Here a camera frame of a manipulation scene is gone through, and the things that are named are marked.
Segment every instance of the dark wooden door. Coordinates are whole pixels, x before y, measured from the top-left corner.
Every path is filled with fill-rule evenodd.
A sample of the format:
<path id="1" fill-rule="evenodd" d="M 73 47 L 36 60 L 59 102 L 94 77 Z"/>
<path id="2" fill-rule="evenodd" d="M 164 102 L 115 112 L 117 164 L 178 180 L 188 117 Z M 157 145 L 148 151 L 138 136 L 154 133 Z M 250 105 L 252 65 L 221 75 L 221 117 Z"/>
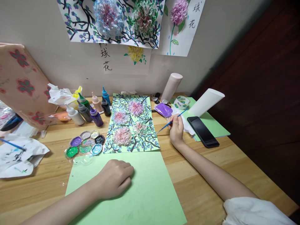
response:
<path id="1" fill-rule="evenodd" d="M 209 110 L 229 136 L 300 205 L 299 1 L 274 1 L 193 94 L 225 94 Z"/>

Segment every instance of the yellow flower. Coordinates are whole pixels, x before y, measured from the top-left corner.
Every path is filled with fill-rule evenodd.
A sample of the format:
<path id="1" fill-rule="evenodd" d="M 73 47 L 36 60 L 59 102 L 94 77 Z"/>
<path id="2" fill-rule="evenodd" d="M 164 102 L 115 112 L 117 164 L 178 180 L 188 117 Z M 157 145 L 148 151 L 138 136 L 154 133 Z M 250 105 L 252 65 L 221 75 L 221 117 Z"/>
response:
<path id="1" fill-rule="evenodd" d="M 144 49 L 135 46 L 128 47 L 128 55 L 130 56 L 132 61 L 139 61 L 142 58 Z"/>

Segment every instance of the wooden desk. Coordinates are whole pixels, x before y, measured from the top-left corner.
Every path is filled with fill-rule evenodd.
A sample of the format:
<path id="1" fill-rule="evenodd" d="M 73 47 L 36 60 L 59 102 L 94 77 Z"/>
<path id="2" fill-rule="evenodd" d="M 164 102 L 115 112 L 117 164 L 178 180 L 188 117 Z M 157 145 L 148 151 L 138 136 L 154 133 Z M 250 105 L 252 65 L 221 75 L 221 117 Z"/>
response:
<path id="1" fill-rule="evenodd" d="M 166 120 L 156 112 L 152 115 L 155 130 L 158 131 Z M 110 118 L 102 115 L 102 119 L 103 127 L 96 127 L 93 123 L 77 126 L 72 121 L 59 122 L 48 127 L 44 139 L 36 137 L 51 152 L 30 177 L 0 180 L 0 224 L 19 224 L 65 195 L 72 166 L 65 159 L 64 150 L 71 138 L 85 130 L 95 129 L 106 136 Z M 168 129 L 161 131 L 158 141 L 188 224 L 221 224 L 226 216 L 222 199 L 173 147 L 168 134 Z M 298 209 L 297 204 L 228 137 L 218 138 L 220 147 L 212 149 L 194 141 L 188 133 L 184 133 L 183 138 L 197 152 L 235 176 L 261 199 L 273 202 L 286 215 Z"/>

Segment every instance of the pink cylinder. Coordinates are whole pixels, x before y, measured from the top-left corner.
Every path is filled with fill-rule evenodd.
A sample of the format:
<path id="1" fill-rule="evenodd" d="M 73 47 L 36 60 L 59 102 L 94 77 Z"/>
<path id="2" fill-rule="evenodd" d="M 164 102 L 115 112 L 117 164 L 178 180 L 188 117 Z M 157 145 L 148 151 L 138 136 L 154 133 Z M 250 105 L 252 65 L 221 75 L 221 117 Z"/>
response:
<path id="1" fill-rule="evenodd" d="M 183 76 L 179 73 L 171 73 L 167 85 L 160 98 L 161 102 L 168 103 L 170 101 L 182 78 Z"/>

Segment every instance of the white sleeve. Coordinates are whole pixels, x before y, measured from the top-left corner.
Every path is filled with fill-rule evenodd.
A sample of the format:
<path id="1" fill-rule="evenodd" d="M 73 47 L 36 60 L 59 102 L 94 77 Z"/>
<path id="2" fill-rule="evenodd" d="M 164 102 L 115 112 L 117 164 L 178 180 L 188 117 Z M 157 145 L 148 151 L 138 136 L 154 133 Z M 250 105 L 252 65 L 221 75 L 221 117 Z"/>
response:
<path id="1" fill-rule="evenodd" d="M 296 225 L 272 202 L 237 197 L 224 202 L 227 217 L 223 225 Z"/>

